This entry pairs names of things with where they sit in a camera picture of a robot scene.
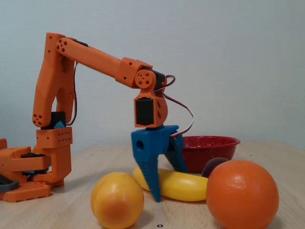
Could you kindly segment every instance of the red bowl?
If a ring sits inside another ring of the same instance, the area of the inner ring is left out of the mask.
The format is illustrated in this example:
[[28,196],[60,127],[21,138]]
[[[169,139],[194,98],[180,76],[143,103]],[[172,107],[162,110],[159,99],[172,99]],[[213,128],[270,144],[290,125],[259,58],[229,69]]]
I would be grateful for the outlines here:
[[224,136],[186,136],[183,137],[182,156],[189,173],[201,173],[205,164],[215,158],[231,160],[240,140]]

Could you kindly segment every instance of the wooden table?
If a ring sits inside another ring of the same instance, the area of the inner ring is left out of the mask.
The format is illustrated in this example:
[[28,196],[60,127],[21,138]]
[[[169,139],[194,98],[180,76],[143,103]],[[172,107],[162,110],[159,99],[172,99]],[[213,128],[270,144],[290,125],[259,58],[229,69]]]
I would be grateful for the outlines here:
[[[242,142],[234,159],[249,159],[266,168],[277,182],[279,211],[269,229],[305,228],[305,152],[279,142]],[[65,186],[48,198],[18,203],[0,201],[0,229],[100,229],[90,209],[90,194],[105,174],[131,174],[135,167],[130,146],[93,147],[72,157],[72,172]],[[171,169],[161,156],[159,167]],[[144,192],[144,211],[132,229],[221,229],[206,203],[163,199],[156,203]]]

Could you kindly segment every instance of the orange fruit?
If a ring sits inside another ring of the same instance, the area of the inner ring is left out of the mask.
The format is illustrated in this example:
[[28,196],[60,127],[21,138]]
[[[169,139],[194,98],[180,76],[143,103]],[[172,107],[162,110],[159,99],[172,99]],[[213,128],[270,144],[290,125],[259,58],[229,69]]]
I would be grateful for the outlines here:
[[226,229],[263,229],[276,215],[279,194],[266,169],[251,161],[233,160],[211,173],[206,203]]
[[109,229],[130,227],[140,217],[143,207],[143,190],[127,173],[105,175],[91,193],[91,210],[97,220]]

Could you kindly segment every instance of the toy banana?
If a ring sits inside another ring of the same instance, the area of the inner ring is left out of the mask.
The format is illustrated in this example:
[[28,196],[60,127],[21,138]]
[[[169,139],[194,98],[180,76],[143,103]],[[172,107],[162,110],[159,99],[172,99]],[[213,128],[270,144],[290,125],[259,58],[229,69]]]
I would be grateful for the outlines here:
[[[205,200],[208,178],[162,168],[158,173],[162,196],[181,201]],[[139,167],[132,174],[142,188],[150,191]]]

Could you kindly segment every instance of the dark purple plum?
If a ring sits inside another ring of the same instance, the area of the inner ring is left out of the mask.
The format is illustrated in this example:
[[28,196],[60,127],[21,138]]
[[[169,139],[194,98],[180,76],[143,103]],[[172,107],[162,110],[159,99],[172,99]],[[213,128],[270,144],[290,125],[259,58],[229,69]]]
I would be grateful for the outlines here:
[[212,173],[212,171],[217,167],[219,166],[220,164],[222,164],[223,162],[226,162],[228,161],[228,159],[225,159],[225,158],[222,158],[222,157],[215,157],[211,160],[209,160],[203,170],[202,170],[202,173],[201,173],[201,176],[202,177],[206,177],[206,178],[209,178],[210,174]]

